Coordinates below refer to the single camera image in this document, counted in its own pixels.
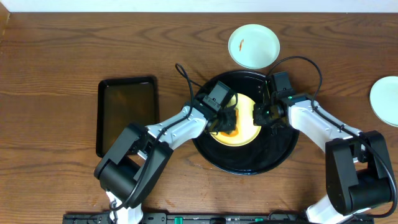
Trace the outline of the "yellow plate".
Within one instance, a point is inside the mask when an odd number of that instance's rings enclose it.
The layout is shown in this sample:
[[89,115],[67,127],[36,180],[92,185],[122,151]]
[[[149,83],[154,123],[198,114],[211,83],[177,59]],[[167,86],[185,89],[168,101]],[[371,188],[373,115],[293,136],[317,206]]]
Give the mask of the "yellow plate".
[[223,133],[211,133],[212,138],[223,145],[232,147],[243,146],[253,141],[261,130],[260,126],[253,125],[254,104],[255,102],[250,97],[238,93],[238,104],[234,108],[239,110],[238,134],[231,137]]

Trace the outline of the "orange green sponge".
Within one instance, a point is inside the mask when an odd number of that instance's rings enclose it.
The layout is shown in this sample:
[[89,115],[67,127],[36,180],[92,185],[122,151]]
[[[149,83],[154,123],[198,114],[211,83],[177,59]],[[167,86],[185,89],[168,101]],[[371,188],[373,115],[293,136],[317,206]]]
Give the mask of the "orange green sponge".
[[237,123],[239,121],[239,110],[234,110],[234,116],[232,112],[227,115],[226,129],[223,131],[225,136],[236,136],[238,134]]

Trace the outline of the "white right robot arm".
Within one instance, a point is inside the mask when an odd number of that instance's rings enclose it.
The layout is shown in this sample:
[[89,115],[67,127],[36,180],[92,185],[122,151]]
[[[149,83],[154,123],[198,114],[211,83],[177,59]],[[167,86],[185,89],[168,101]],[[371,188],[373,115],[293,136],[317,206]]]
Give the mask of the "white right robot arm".
[[325,153],[326,195],[309,206],[310,223],[346,223],[364,215],[385,218],[397,208],[397,184],[383,135],[352,128],[309,95],[256,103],[253,123],[293,128]]

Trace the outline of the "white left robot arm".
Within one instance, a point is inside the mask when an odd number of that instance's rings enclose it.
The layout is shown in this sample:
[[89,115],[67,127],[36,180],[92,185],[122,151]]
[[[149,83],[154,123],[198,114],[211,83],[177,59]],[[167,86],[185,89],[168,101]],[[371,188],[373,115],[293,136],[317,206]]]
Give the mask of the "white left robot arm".
[[94,171],[109,198],[110,223],[142,220],[141,205],[174,150],[199,137],[214,115],[208,105],[194,101],[161,123],[124,128]]

